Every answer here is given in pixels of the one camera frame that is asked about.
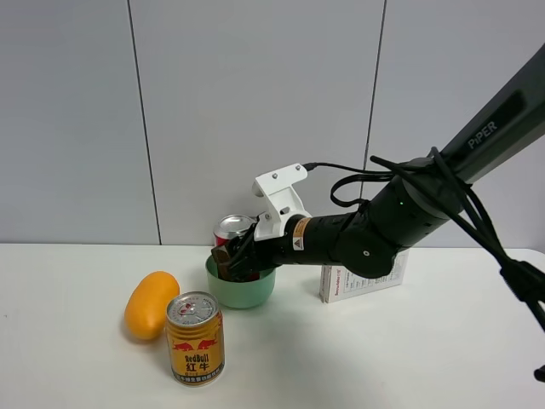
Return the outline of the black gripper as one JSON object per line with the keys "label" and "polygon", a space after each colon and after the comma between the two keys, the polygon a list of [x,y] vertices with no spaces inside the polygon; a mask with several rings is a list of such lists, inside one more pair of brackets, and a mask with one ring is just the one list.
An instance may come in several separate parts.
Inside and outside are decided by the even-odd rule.
{"label": "black gripper", "polygon": [[314,265],[313,256],[293,247],[293,233],[303,216],[291,217],[280,238],[255,241],[259,221],[253,221],[242,237],[225,241],[213,248],[217,275],[225,281],[246,281],[252,274],[283,265]]}

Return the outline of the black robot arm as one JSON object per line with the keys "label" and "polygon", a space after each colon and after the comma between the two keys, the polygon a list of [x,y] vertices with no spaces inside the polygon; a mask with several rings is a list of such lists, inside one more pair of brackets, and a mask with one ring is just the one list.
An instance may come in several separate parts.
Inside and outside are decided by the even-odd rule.
{"label": "black robot arm", "polygon": [[342,265],[354,274],[389,274],[394,258],[449,220],[459,222],[465,187],[544,134],[544,51],[539,49],[441,150],[390,164],[371,200],[343,215],[290,216],[277,238],[249,230],[212,249],[223,279],[241,281],[282,265]]}

